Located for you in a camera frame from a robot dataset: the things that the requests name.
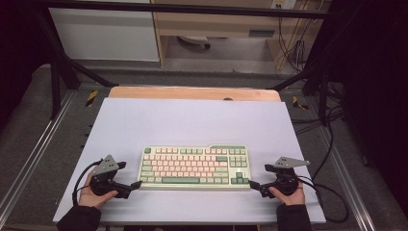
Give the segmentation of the white cabinet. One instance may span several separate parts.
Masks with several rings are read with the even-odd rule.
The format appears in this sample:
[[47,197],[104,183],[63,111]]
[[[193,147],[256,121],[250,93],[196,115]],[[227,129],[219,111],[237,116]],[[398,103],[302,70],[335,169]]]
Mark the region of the white cabinet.
[[151,13],[50,10],[65,53],[72,59],[159,60]]

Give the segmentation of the yellow clamp left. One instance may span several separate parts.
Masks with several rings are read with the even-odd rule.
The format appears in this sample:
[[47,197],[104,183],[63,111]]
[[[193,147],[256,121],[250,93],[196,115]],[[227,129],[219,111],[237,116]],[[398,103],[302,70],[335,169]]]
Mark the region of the yellow clamp left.
[[95,99],[97,93],[98,93],[98,90],[93,90],[93,91],[89,94],[89,97],[88,97],[87,102],[86,102],[86,105],[85,105],[86,107],[91,107],[91,105],[92,105],[92,103],[93,103],[93,101],[94,101],[94,99]]

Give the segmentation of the person's left hand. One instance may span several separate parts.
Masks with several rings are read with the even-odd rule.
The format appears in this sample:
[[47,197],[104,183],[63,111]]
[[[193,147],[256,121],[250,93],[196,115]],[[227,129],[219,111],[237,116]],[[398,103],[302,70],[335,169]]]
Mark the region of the person's left hand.
[[103,195],[96,195],[91,190],[89,183],[86,183],[81,189],[78,204],[80,206],[94,207],[100,209],[106,202],[113,199],[117,195],[117,191],[110,191]]

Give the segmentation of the black curtain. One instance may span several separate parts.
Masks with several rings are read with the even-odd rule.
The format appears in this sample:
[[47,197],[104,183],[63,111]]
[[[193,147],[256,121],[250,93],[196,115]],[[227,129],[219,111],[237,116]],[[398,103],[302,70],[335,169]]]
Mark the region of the black curtain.
[[47,62],[43,34],[25,0],[0,0],[0,127]]
[[408,215],[408,0],[365,0],[333,71],[363,153]]

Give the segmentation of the light wooden desk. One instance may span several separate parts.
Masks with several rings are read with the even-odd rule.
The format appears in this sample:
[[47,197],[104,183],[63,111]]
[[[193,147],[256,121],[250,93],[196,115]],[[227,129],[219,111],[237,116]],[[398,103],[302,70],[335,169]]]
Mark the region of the light wooden desk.
[[[153,4],[242,7],[267,10],[272,0],[150,0]],[[296,0],[294,11],[326,12],[331,0]],[[289,60],[289,50],[303,39],[312,42],[319,31],[319,19],[274,18],[200,13],[153,14],[160,63],[166,62],[171,37],[264,39],[277,69]]]

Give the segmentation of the yellow clamp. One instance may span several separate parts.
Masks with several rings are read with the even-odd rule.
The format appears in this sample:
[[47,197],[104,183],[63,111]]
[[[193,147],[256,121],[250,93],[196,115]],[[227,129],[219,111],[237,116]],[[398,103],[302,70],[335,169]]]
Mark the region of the yellow clamp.
[[91,107],[91,105],[92,105],[92,103],[93,103],[93,101],[94,101],[94,99],[95,99],[97,93],[98,93],[98,90],[93,90],[93,91],[89,94],[89,97],[88,97],[87,102],[86,102],[86,105],[85,105],[86,107]]
[[296,108],[300,108],[302,110],[309,110],[309,107],[307,105],[302,105],[299,103],[298,98],[296,96],[293,96],[293,106]]

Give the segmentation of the black metal crossbar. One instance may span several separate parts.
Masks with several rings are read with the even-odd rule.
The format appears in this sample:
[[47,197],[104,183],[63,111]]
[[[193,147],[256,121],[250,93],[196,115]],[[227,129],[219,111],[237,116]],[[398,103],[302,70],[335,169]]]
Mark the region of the black metal crossbar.
[[79,0],[36,0],[36,1],[42,6],[48,8],[78,9],[78,10],[151,12],[151,13],[201,13],[201,14],[311,18],[311,19],[327,19],[335,16],[334,13],[328,12],[267,10],[239,7],[101,2]]

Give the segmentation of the yellow clamp right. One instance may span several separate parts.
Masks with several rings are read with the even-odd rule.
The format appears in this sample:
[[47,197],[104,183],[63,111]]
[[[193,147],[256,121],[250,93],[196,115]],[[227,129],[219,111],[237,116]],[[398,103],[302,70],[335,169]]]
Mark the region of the yellow clamp right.
[[296,108],[300,108],[302,110],[309,110],[309,107],[307,105],[302,105],[299,103],[298,98],[296,96],[293,96],[293,106]]

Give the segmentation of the white power strip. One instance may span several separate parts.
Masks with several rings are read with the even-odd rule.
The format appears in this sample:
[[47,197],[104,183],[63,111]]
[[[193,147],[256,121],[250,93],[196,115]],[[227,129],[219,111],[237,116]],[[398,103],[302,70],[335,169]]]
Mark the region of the white power strip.
[[294,8],[296,0],[272,0],[273,9],[291,10]]

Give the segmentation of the aluminium rail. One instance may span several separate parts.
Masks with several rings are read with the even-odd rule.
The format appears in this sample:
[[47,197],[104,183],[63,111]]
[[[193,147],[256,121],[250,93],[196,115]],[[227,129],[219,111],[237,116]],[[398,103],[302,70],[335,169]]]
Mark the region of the aluminium rail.
[[351,175],[341,158],[340,152],[338,151],[336,145],[331,142],[334,139],[330,136],[329,130],[326,127],[320,127],[319,132],[325,144],[330,148],[329,158],[331,159],[331,163],[339,178],[345,197],[347,199],[347,203],[360,227],[360,230],[376,231],[370,213],[367,210],[363,198],[359,194],[357,186],[352,180]]
[[76,90],[69,90],[61,103],[61,109],[57,113],[56,117],[51,119],[35,147],[31,151],[24,166],[19,171],[17,177],[13,181],[10,189],[0,202],[0,227],[4,225],[9,215],[11,214],[13,207],[15,206],[18,198],[21,196],[24,188],[30,180],[34,170],[36,169],[38,162],[40,161],[43,153],[45,152],[49,142],[51,142],[54,134],[58,130],[61,121],[64,118],[66,111],[68,110],[72,97],[75,95]]

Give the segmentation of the light wooden table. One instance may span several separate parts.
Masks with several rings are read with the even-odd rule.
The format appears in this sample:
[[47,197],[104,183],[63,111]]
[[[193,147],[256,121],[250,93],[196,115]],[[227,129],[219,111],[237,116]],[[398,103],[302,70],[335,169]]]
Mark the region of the light wooden table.
[[275,90],[190,88],[190,87],[114,87],[110,98],[198,99],[280,102]]

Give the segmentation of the green and cream mechanical keyboard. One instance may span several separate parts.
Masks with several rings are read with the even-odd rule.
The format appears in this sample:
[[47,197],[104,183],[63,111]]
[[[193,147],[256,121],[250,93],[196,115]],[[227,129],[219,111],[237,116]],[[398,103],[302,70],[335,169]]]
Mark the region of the green and cream mechanical keyboard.
[[247,190],[250,164],[245,145],[146,146],[138,179],[143,189]]

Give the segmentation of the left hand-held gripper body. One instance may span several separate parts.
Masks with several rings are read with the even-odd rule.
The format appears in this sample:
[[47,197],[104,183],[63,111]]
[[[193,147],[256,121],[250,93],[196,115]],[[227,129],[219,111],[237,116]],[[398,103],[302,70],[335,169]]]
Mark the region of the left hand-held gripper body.
[[117,191],[116,197],[122,197],[125,185],[114,180],[120,169],[126,167],[125,162],[117,163],[112,155],[101,160],[97,167],[91,172],[90,188],[96,195],[103,195],[110,191]]

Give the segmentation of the white chair base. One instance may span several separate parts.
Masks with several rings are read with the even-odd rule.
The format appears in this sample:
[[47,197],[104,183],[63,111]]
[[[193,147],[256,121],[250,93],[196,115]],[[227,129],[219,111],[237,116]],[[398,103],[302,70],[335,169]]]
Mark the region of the white chair base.
[[205,49],[210,49],[211,44],[208,42],[206,37],[186,37],[186,36],[179,36],[179,39],[195,45],[202,45]]

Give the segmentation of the black metal stand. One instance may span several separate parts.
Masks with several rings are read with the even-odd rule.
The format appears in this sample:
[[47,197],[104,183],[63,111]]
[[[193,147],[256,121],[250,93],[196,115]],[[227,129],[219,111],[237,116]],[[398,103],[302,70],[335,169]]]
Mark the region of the black metal stand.
[[280,91],[284,88],[302,80],[306,79],[302,92],[304,95],[312,95],[316,91],[319,92],[319,107],[318,117],[323,126],[328,125],[328,118],[326,115],[326,102],[328,90],[328,73],[330,64],[328,61],[316,59],[310,65],[305,67],[300,73],[294,75],[290,79],[271,87],[272,90]]
[[94,80],[96,83],[99,83],[104,87],[116,87],[116,83],[103,79],[84,66],[78,64],[65,54],[51,14],[46,8],[34,7],[33,14],[36,22],[46,37],[47,47],[49,48],[51,66],[52,119],[57,117],[62,108],[60,80],[63,80],[65,85],[70,90],[77,90],[81,86],[79,78],[76,75],[76,71],[85,74],[91,80]]

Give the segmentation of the person's right hand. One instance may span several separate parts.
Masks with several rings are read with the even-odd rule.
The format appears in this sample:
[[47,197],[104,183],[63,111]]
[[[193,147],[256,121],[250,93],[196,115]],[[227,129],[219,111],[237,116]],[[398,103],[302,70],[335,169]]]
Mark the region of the person's right hand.
[[270,187],[268,189],[280,202],[287,206],[292,205],[304,205],[305,204],[305,194],[303,190],[303,185],[301,182],[298,183],[298,186],[294,193],[291,195],[284,195],[278,189]]

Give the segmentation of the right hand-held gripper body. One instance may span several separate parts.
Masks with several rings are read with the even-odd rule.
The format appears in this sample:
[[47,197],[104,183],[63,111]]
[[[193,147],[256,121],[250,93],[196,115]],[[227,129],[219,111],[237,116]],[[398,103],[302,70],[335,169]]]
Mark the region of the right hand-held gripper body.
[[272,187],[278,189],[284,195],[291,195],[298,186],[294,168],[308,166],[309,164],[309,161],[281,157],[273,165],[265,165],[265,170],[273,172],[276,176],[276,180],[271,183]]

